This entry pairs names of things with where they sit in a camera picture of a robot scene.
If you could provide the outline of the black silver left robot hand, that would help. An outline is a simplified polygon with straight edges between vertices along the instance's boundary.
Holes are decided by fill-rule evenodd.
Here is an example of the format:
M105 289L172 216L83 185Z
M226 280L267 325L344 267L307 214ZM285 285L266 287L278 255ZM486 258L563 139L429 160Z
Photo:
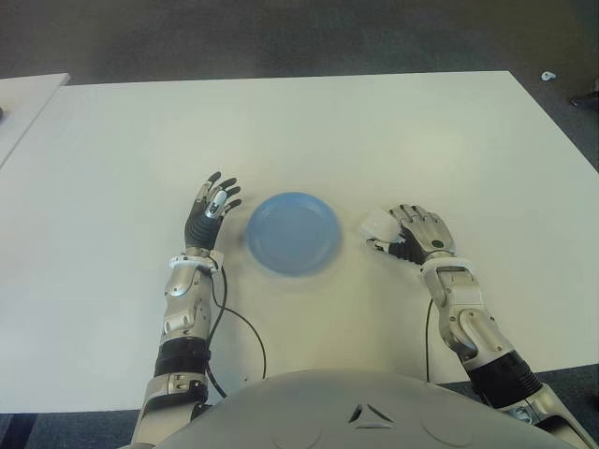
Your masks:
M211 251L225 217L241 204L235 199L241 187L236 178L220 181L221 172L214 172L200 186L184 226L187 253Z

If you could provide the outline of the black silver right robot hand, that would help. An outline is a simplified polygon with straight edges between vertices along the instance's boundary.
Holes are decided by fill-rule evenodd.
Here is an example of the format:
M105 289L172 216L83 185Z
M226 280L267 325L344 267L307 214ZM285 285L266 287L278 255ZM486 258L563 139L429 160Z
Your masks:
M418 205L400 204L378 218L393 237L368 229L366 244L373 250L423 265L433 258L454 257L455 242L444 220Z

